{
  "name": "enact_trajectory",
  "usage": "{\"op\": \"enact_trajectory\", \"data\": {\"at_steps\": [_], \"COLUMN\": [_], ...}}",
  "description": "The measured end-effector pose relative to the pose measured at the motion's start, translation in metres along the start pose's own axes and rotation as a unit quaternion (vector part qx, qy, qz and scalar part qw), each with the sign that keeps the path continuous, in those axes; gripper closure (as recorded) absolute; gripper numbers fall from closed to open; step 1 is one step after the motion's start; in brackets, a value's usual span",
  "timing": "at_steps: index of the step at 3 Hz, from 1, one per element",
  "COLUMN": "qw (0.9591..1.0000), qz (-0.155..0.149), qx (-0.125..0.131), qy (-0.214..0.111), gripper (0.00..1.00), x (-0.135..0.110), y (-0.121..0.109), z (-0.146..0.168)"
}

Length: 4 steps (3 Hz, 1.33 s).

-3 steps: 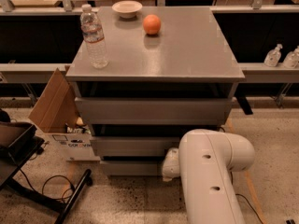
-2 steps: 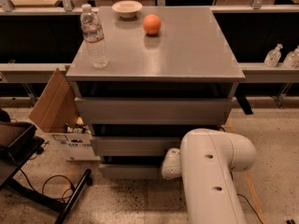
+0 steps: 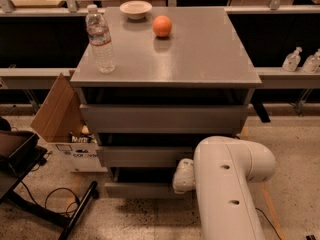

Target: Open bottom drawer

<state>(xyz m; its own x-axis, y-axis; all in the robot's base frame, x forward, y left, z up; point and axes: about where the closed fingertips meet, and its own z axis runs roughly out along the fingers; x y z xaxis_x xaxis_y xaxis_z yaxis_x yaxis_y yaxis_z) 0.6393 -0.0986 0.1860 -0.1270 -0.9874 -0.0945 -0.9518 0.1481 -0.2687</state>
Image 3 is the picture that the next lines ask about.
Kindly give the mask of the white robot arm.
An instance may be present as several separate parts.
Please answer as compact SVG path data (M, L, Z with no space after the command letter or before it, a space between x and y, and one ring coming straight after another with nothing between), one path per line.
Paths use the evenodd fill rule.
M248 184L269 180L275 166L260 143L208 137L179 162L173 189L196 192L203 240L266 240Z

